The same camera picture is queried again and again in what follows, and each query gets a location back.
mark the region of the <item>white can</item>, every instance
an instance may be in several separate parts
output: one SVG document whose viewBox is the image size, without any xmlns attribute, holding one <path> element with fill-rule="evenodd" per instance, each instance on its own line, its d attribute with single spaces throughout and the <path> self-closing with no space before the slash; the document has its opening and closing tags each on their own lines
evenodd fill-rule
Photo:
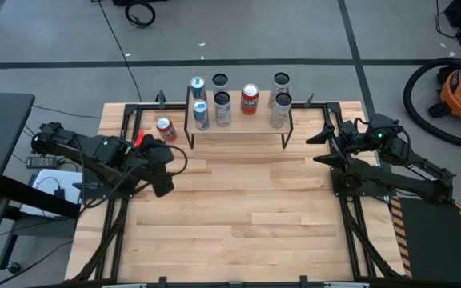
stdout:
<svg viewBox="0 0 461 288">
<path fill-rule="evenodd" d="M 273 128 L 282 128 L 284 122 L 289 117 L 291 108 L 291 96 L 288 93 L 280 93 L 275 97 L 275 103 L 271 110 L 270 126 Z"/>
<path fill-rule="evenodd" d="M 271 88 L 270 101 L 268 102 L 270 108 L 273 107 L 275 97 L 279 93 L 289 93 L 289 76 L 283 72 L 277 73 L 273 77 L 273 87 Z"/>
<path fill-rule="evenodd" d="M 227 92 L 218 92 L 214 96 L 216 124 L 226 127 L 231 124 L 231 96 Z"/>
<path fill-rule="evenodd" d="M 216 95 L 218 92 L 227 92 L 227 84 L 229 82 L 229 78 L 227 75 L 218 73 L 213 76 L 213 93 Z"/>
</svg>

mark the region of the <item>blue and white can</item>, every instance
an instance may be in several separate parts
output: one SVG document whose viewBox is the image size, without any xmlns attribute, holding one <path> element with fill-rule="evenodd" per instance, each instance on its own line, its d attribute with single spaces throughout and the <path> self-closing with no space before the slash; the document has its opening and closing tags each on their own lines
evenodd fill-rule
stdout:
<svg viewBox="0 0 461 288">
<path fill-rule="evenodd" d="M 206 95 L 206 80 L 202 77 L 193 77 L 190 81 L 191 93 L 193 93 L 193 98 L 195 100 L 202 99 L 207 101 Z"/>
<path fill-rule="evenodd" d="M 204 100 L 197 100 L 193 104 L 193 115 L 195 118 L 195 126 L 199 130 L 206 130 L 209 128 L 209 118 L 207 114 L 207 102 Z"/>
</svg>

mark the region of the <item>soda can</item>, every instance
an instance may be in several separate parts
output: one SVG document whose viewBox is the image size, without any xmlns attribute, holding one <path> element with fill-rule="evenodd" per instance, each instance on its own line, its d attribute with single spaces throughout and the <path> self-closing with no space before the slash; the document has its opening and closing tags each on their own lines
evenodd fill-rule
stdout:
<svg viewBox="0 0 461 288">
<path fill-rule="evenodd" d="M 173 142 L 177 138 L 177 132 L 175 132 L 174 124 L 168 117 L 158 118 L 156 127 L 158 127 L 158 131 L 163 140 Z"/>
<path fill-rule="evenodd" d="M 270 101 L 268 101 L 268 106 L 273 107 L 275 103 L 275 97 L 279 93 L 288 93 L 289 92 L 289 76 L 287 74 L 280 72 L 273 77 L 273 87 L 270 92 Z"/>
<path fill-rule="evenodd" d="M 207 117 L 207 102 L 204 100 L 197 100 L 193 104 L 193 115 L 195 117 L 195 126 L 199 130 L 206 130 L 209 128 L 209 118 Z"/>
<path fill-rule="evenodd" d="M 254 84 L 246 84 L 241 91 L 241 112 L 252 115 L 259 103 L 259 88 Z"/>
<path fill-rule="evenodd" d="M 231 96 L 227 92 L 218 92 L 214 96 L 216 124 L 226 127 L 231 124 Z"/>
<path fill-rule="evenodd" d="M 225 74 L 218 73 L 213 77 L 213 92 L 216 95 L 218 92 L 227 92 L 227 83 L 229 79 Z"/>
<path fill-rule="evenodd" d="M 191 93 L 193 93 L 193 98 L 195 100 L 202 99 L 207 101 L 206 95 L 206 80 L 202 77 L 193 77 L 190 81 Z"/>
<path fill-rule="evenodd" d="M 275 97 L 275 103 L 271 110 L 270 126 L 273 128 L 281 128 L 284 122 L 289 117 L 289 109 L 291 108 L 291 96 L 288 93 L 279 93 Z"/>
</svg>

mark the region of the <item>wooden table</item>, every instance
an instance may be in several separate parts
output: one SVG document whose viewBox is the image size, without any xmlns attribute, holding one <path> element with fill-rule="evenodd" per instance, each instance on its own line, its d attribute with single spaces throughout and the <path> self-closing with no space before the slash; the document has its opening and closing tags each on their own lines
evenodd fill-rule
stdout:
<svg viewBox="0 0 461 288">
<path fill-rule="evenodd" d="M 360 102 L 341 107 L 344 121 L 364 117 Z M 123 109 L 123 103 L 105 105 L 100 134 L 119 134 Z M 351 280 L 329 167 L 312 161 L 328 154 L 328 145 L 305 144 L 322 129 L 323 113 L 292 113 L 295 129 L 285 150 L 274 134 L 199 134 L 191 150 L 182 131 L 184 110 L 145 111 L 142 128 L 155 138 L 160 137 L 155 119 L 170 117 L 178 131 L 173 144 L 190 161 L 174 177 L 173 192 L 156 198 L 148 189 L 130 202 L 118 281 L 157 282 L 167 276 L 168 282 L 297 282 L 299 275 L 309 281 Z M 171 171 L 184 161 L 177 151 L 174 155 Z M 372 153 L 361 158 L 375 162 Z M 373 198 L 362 203 L 371 242 L 404 274 L 387 205 Z M 82 269 L 99 244 L 105 212 L 101 205 L 79 219 L 66 278 Z M 365 275 L 362 248 L 356 245 Z M 111 259 L 109 252 L 106 276 Z"/>
</svg>

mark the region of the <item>silver can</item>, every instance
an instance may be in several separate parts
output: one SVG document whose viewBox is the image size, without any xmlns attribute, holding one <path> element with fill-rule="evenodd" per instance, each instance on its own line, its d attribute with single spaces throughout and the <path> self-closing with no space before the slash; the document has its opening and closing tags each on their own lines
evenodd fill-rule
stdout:
<svg viewBox="0 0 461 288">
<path fill-rule="evenodd" d="M 291 96 L 288 93 L 279 93 L 275 97 L 275 103 L 271 110 L 270 126 L 273 128 L 282 128 L 291 108 Z"/>
<path fill-rule="evenodd" d="M 206 80 L 202 77 L 193 77 L 190 81 L 191 93 L 193 93 L 193 98 L 195 100 L 202 99 L 207 101 L 206 95 Z"/>
<path fill-rule="evenodd" d="M 213 76 L 213 92 L 216 95 L 218 92 L 227 92 L 227 83 L 229 78 L 225 74 L 218 73 Z"/>
<path fill-rule="evenodd" d="M 226 127 L 231 124 L 231 96 L 227 92 L 218 92 L 214 96 L 214 112 L 218 126 Z"/>
<path fill-rule="evenodd" d="M 193 103 L 193 115 L 195 118 L 195 126 L 199 130 L 209 128 L 209 117 L 207 115 L 207 102 L 197 100 Z"/>
<path fill-rule="evenodd" d="M 273 77 L 273 87 L 271 88 L 270 101 L 268 102 L 270 108 L 273 107 L 275 97 L 279 93 L 289 93 L 289 76 L 283 72 L 277 73 Z"/>
</svg>

